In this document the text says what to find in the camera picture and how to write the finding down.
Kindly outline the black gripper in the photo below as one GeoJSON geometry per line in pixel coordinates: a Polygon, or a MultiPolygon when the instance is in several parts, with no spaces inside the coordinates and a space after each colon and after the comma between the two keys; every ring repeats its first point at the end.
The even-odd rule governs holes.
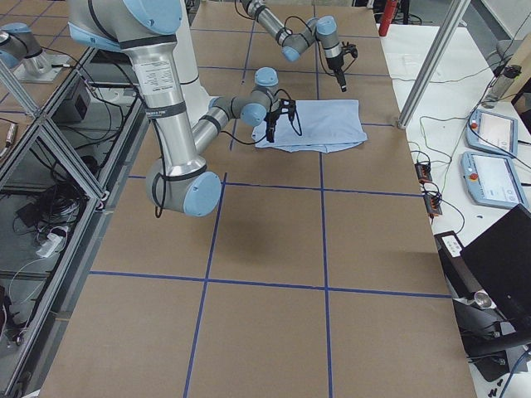
{"type": "Polygon", "coordinates": [[[341,91],[346,92],[347,83],[346,83],[344,73],[343,73],[344,61],[343,61],[342,52],[339,52],[335,56],[326,55],[325,58],[327,61],[327,66],[333,72],[334,77],[336,78],[341,91]]]}
{"type": "Polygon", "coordinates": [[[270,108],[265,117],[265,122],[266,122],[265,137],[268,143],[273,143],[275,141],[275,126],[281,114],[282,114],[282,99],[277,99],[270,105],[270,108]]]}

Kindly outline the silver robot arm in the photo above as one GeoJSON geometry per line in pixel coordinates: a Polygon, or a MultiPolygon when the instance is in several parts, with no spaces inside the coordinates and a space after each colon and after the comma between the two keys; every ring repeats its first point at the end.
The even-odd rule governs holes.
{"type": "Polygon", "coordinates": [[[344,57],[350,54],[355,61],[358,53],[354,44],[339,40],[337,23],[333,16],[312,17],[295,32],[287,27],[290,17],[283,22],[270,10],[265,1],[240,1],[246,15],[258,22],[281,47],[284,58],[297,61],[311,46],[321,46],[329,74],[334,76],[341,91],[347,91],[344,75],[344,57]]]}
{"type": "Polygon", "coordinates": [[[79,43],[124,53],[132,64],[161,158],[146,177],[146,192],[160,210],[206,216],[217,207],[222,183],[202,153],[233,119],[260,125],[279,107],[278,75],[262,67],[248,96],[218,97],[191,124],[174,52],[185,19],[179,1],[70,1],[69,28],[79,43]]]}

